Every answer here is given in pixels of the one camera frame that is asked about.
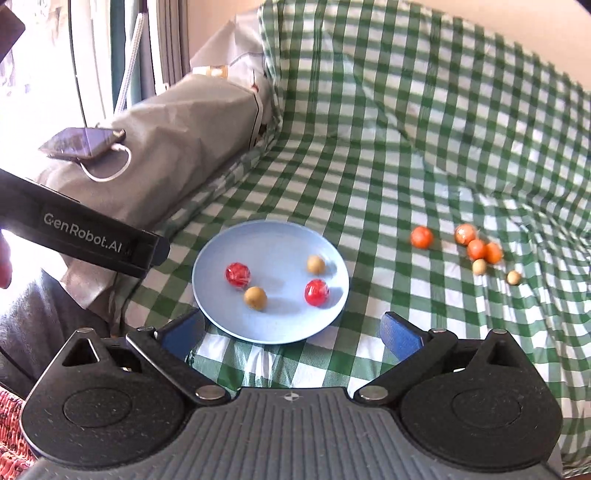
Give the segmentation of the person left hand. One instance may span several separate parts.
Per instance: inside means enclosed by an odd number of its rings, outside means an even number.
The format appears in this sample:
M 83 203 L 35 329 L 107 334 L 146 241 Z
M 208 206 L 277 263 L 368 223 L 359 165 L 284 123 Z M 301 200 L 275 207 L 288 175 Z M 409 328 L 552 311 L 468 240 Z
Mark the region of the person left hand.
M 10 247 L 2 233 L 0 233 L 0 288 L 7 289 L 13 276 L 10 260 Z

